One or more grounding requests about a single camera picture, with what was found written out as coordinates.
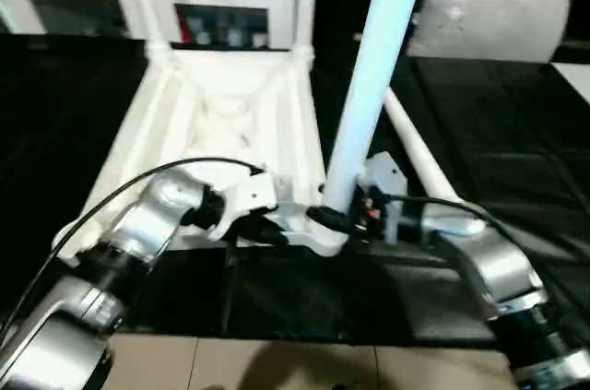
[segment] white stand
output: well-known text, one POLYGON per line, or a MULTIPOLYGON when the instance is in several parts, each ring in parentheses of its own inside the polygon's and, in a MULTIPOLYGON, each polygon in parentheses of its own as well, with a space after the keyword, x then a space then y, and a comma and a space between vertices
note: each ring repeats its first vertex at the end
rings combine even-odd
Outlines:
MULTIPOLYGON (((281 209, 320 204, 325 170, 309 79, 314 0, 298 0, 297 42, 286 53, 174 51, 161 33, 153 0, 138 3, 148 34, 149 65, 83 212, 142 171, 199 156, 265 168, 280 182, 278 190, 287 203, 281 209)), ((216 162, 188 170, 218 190, 249 176, 244 168, 216 162)), ((141 188, 130 189, 105 207, 60 257, 74 263, 74 254, 96 243, 141 188)), ((306 219, 284 220, 295 230, 292 243, 309 242, 306 219)), ((199 230, 189 229, 170 248, 204 245, 199 230)), ((321 244, 317 252, 334 254, 323 251, 321 244)))

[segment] cushion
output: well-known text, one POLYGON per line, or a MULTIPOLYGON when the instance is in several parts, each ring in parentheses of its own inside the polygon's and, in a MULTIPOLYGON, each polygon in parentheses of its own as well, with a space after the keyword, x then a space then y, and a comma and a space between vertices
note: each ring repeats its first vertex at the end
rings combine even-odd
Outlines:
POLYGON ((424 0, 409 55, 546 63, 570 0, 424 0))

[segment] black fabric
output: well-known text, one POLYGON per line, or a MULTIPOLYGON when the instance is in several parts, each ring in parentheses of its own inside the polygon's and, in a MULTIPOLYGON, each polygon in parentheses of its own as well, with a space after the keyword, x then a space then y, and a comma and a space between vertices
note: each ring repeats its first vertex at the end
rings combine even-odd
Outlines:
MULTIPOLYGON (((5 311, 47 255, 55 232, 82 207, 146 63, 138 41, 0 41, 0 199, 10 205, 0 270, 5 311)), ((343 54, 329 68, 318 62, 312 73, 326 160, 353 63, 354 53, 343 54)), ((590 186, 584 177, 589 159, 583 134, 576 133, 584 131, 590 112, 550 67, 406 59, 395 70, 394 89, 465 198, 563 234, 590 235, 590 186)), ((371 153, 381 150, 392 153, 410 192, 422 195, 384 116, 371 153)), ((65 270, 56 263, 38 296, 65 270)), ((550 271, 568 294, 587 304, 586 267, 550 271)), ((586 325, 574 316, 568 314, 570 322, 587 337, 586 325)), ((292 247, 168 253, 147 279, 124 329, 351 344, 493 345, 457 273, 404 243, 393 253, 359 243, 332 259, 292 247)))
POLYGON ((6 35, 0 44, 6 308, 83 207, 146 61, 136 41, 6 35))

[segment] black cable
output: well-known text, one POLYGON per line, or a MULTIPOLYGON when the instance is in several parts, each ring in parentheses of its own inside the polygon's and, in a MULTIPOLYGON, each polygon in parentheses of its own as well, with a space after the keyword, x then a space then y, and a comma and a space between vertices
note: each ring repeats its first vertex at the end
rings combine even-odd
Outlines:
MULTIPOLYGON (((454 201, 449 201, 446 199, 440 199, 440 198, 431 198, 431 197, 427 197, 427 196, 404 196, 404 195, 387 195, 386 196, 387 199, 391 200, 391 201, 400 201, 403 203, 408 203, 408 204, 438 204, 441 206, 448 206, 448 207, 453 207, 456 209, 460 209, 460 210, 464 210, 465 212, 468 212, 470 214, 472 214, 473 216, 475 216, 478 219, 482 219, 486 222, 488 222, 491 227, 496 230, 502 237, 506 238, 509 242, 513 243, 514 245, 516 245, 518 248, 520 248, 525 254, 526 256, 529 257, 529 259, 531 260, 531 262, 535 261, 535 257, 536 254, 531 254, 530 250, 526 249, 521 243, 519 243, 516 238, 513 237, 513 235, 506 229, 506 227, 504 226, 504 224, 494 218, 490 213, 484 211, 484 210, 480 210, 475 206, 470 206, 469 204, 465 204, 465 203, 456 203, 454 201)), ((586 263, 590 262, 590 258, 586 255, 584 256, 584 261, 586 263)), ((581 264, 575 264, 575 263, 569 263, 568 266, 580 266, 581 264)), ((582 316, 584 316, 585 318, 587 318, 588 316, 590 316, 590 313, 588 312, 588 310, 586 309, 586 307, 584 306, 584 304, 582 302, 579 302, 577 299, 575 299, 573 297, 573 295, 570 293, 570 291, 568 290, 567 286, 565 286, 563 283, 561 283, 561 281, 552 273, 549 272, 549 270, 547 268, 545 268, 543 265, 541 265, 540 263, 534 263, 534 268, 540 270, 541 273, 541 277, 545 276, 547 277, 554 286, 556 286, 558 289, 561 290, 563 297, 570 302, 570 304, 573 305, 573 307, 576 308, 576 310, 578 311, 578 313, 582 316)))
POLYGON ((590 266, 590 257, 588 252, 585 252, 580 246, 558 232, 551 230, 546 226, 532 222, 530 219, 516 217, 499 209, 494 209, 493 214, 511 226, 522 229, 541 240, 555 242, 555 245, 558 246, 563 252, 569 254, 574 259, 578 259, 578 261, 567 261, 558 260, 552 256, 535 255, 535 257, 545 260, 548 264, 560 266, 590 266))
POLYGON ((23 294, 20 296, 20 299, 18 300, 17 305, 13 308, 12 312, 10 313, 10 315, 8 316, 8 318, 6 319, 6 321, 4 322, 4 324, 2 325, 2 329, 0 330, 0 346, 2 346, 2 344, 4 343, 4 341, 6 339, 6 335, 8 333, 8 329, 10 328, 10 326, 12 324, 14 324, 15 319, 17 318, 18 312, 20 312, 20 310, 22 309, 24 303, 27 301, 27 299, 29 298, 30 294, 34 291, 37 283, 41 279, 41 276, 43 275, 43 273, 45 272, 45 270, 47 269, 47 267, 49 266, 49 264, 54 260, 54 258, 59 254, 59 252, 64 248, 64 246, 72 238, 72 236, 74 236, 74 234, 84 224, 86 224, 86 222, 89 219, 91 219, 103 207, 105 207, 111 201, 113 201, 113 199, 115 197, 117 197, 119 194, 121 194, 122 192, 124 192, 128 188, 132 187, 133 185, 139 183, 140 181, 145 180, 147 177, 153 175, 154 173, 158 173, 160 171, 165 171, 165 170, 170 169, 172 167, 181 166, 181 165, 184 165, 184 164, 190 164, 190 163, 194 163, 194 162, 227 162, 229 164, 236 164, 236 165, 243 166, 243 167, 246 167, 246 168, 250 169, 250 173, 252 175, 264 172, 264 170, 262 170, 262 169, 260 169, 260 168, 258 168, 256 166, 254 166, 253 164, 249 164, 247 162, 243 162, 243 161, 239 161, 239 160, 234 160, 234 159, 231 159, 231 158, 222 158, 222 157, 197 157, 197 158, 186 158, 186 159, 183 159, 183 160, 176 160, 176 161, 172 161, 172 162, 167 162, 166 164, 162 164, 162 165, 160 165, 158 167, 154 167, 153 169, 150 169, 148 171, 144 171, 143 173, 140 173, 139 175, 137 175, 132 180, 128 181, 127 183, 125 183, 123 185, 121 185, 116 190, 114 190, 112 193, 110 193, 109 195, 105 196, 96 206, 94 206, 86 214, 84 214, 82 217, 80 217, 76 221, 76 224, 74 224, 72 226, 72 228, 70 230, 68 230, 65 233, 65 235, 62 237, 62 239, 59 240, 59 242, 54 246, 54 248, 51 250, 51 252, 47 256, 47 259, 45 259, 45 262, 43 263, 43 265, 41 266, 41 268, 38 270, 38 272, 35 275, 35 277, 29 283, 29 285, 27 286, 27 288, 25 289, 25 291, 23 292, 23 294))
MULTIPOLYGON (((503 238, 507 239, 509 242, 511 242, 512 244, 519 247, 527 255, 530 255, 530 256, 535 257, 537 259, 543 259, 545 261, 549 260, 549 258, 547 258, 546 256, 532 253, 529 249, 527 249, 520 242, 518 242, 518 240, 516 238, 514 238, 514 236, 510 233, 508 228, 499 219, 494 218, 489 212, 485 211, 484 209, 479 209, 477 206, 472 206, 472 205, 469 205, 466 203, 457 203, 455 201, 449 201, 449 200, 441 199, 441 198, 432 198, 429 196, 386 195, 386 197, 390 201, 400 201, 402 203, 422 204, 422 205, 438 204, 441 206, 447 206, 447 207, 452 207, 452 208, 456 208, 459 210, 463 210, 463 211, 475 216, 477 219, 481 219, 483 221, 488 222, 491 225, 491 227, 494 230, 496 230, 503 238)), ((536 232, 530 228, 524 229, 524 230, 537 236, 538 238, 545 239, 542 235, 539 234, 539 232, 536 232)), ((574 246, 572 246, 572 244, 570 242, 568 242, 568 244, 565 244, 565 245, 568 245, 568 247, 570 248, 570 254, 572 256, 574 256, 578 259, 582 257, 583 260, 578 261, 578 262, 563 261, 562 263, 558 263, 558 264, 564 264, 567 266, 583 266, 583 265, 588 265, 590 263, 590 257, 587 254, 584 254, 582 251, 580 251, 579 248, 576 248, 577 250, 574 251, 573 250, 574 246)), ((562 248, 562 250, 567 252, 567 250, 564 247, 561 247, 561 248, 562 248)))

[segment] black mat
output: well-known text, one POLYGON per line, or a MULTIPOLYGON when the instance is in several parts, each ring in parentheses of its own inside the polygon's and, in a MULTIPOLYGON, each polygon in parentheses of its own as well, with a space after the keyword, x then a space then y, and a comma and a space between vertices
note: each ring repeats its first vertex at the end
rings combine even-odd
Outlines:
MULTIPOLYGON (((146 63, 137 41, 0 41, 7 51, 0 67, 0 199, 10 205, 3 233, 5 309, 47 254, 54 233, 81 208, 146 63), (19 273, 8 273, 9 266, 18 266, 19 273)), ((353 59, 343 58, 329 73, 321 65, 313 71, 326 158, 353 59)), ((590 235, 586 147, 583 134, 574 133, 584 130, 590 112, 555 71, 402 60, 394 87, 461 195, 564 234, 590 235)), ((383 116, 372 153, 381 150, 394 155, 410 191, 421 194, 383 116)), ((407 246, 394 254, 366 252, 345 251, 332 259, 301 248, 239 251, 230 258, 222 250, 169 253, 126 329, 352 344, 491 345, 490 332, 444 262, 407 246), (179 296, 180 290, 188 291, 179 296)), ((53 273, 59 271, 56 265, 53 273)), ((558 273, 587 301, 585 269, 558 273)))

